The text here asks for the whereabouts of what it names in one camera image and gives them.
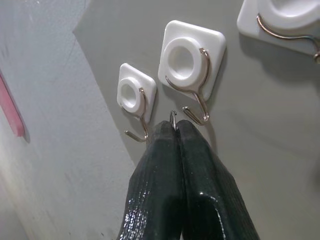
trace round hook center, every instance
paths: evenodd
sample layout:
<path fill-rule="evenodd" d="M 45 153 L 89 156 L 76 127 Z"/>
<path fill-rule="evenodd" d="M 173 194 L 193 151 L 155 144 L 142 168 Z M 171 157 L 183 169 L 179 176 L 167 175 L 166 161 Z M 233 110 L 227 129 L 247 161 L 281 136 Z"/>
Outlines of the round hook center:
<path fill-rule="evenodd" d="M 177 79 L 184 80 L 190 77 L 194 70 L 194 58 L 184 46 L 176 46 L 168 57 L 169 67 Z"/>
<path fill-rule="evenodd" d="M 121 88 L 123 103 L 129 108 L 133 108 L 137 103 L 135 90 L 128 84 L 124 84 Z"/>

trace gray wall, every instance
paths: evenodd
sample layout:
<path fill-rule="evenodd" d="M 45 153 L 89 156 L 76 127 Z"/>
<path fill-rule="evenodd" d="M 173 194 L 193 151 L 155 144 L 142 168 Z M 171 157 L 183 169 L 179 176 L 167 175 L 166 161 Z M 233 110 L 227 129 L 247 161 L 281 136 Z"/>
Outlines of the gray wall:
<path fill-rule="evenodd" d="M 141 126 L 116 103 L 119 66 L 157 79 L 164 28 L 174 19 L 226 37 L 211 123 L 199 129 L 234 175 L 261 239 L 318 237 L 320 68 L 239 35 L 241 4 L 94 0 L 76 41 L 85 2 L 0 2 L 0 69 L 27 128 L 25 139 L 14 138 L 0 114 L 0 171 L 31 240 L 116 237 L 145 148 L 122 134 Z M 182 106 L 197 107 L 157 85 L 151 126 L 172 109 L 182 119 Z"/>

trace white wall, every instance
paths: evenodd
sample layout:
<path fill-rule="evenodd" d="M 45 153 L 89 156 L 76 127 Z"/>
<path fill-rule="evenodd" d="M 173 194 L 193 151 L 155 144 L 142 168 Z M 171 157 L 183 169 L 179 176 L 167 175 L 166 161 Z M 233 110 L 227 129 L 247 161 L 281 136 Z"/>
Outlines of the white wall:
<path fill-rule="evenodd" d="M 0 1 L 0 69 L 27 131 L 0 110 L 0 174 L 30 240 L 115 239 L 123 214 L 134 164 L 72 33 L 85 7 Z"/>
<path fill-rule="evenodd" d="M 28 240 L 8 193 L 0 180 L 0 240 Z"/>

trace pink object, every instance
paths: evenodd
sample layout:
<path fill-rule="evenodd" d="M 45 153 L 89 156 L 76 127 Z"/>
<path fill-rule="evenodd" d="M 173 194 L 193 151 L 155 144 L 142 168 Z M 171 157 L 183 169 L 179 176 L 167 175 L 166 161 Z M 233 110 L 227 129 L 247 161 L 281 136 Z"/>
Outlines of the pink object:
<path fill-rule="evenodd" d="M 25 134 L 24 125 L 20 119 L 18 111 L 12 101 L 4 80 L 0 74 L 0 105 L 9 122 L 9 125 L 17 137 L 22 137 Z"/>

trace white plastic hook base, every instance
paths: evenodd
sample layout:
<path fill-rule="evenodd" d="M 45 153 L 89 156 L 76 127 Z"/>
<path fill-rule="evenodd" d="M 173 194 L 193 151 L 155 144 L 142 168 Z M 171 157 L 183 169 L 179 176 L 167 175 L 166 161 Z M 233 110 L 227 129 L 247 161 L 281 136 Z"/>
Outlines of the white plastic hook base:
<path fill-rule="evenodd" d="M 201 54 L 205 49 L 208 61 Z M 205 101 L 210 98 L 226 49 L 226 39 L 218 31 L 173 20 L 165 27 L 158 70 L 159 80 L 170 87 L 166 76 L 179 88 L 197 91 L 209 67 L 208 78 L 202 88 Z"/>
<path fill-rule="evenodd" d="M 119 71 L 116 100 L 120 107 L 136 116 L 140 116 L 143 113 L 145 106 L 144 99 L 139 91 L 140 88 L 143 88 L 146 98 L 144 120 L 148 123 L 151 118 L 157 92 L 156 82 L 152 77 L 128 63 L 122 64 Z"/>
<path fill-rule="evenodd" d="M 243 35 L 304 54 L 315 54 L 315 46 L 309 41 L 279 39 L 264 32 L 258 25 L 258 14 L 279 34 L 320 37 L 319 0 L 244 0 L 237 19 L 238 30 Z"/>

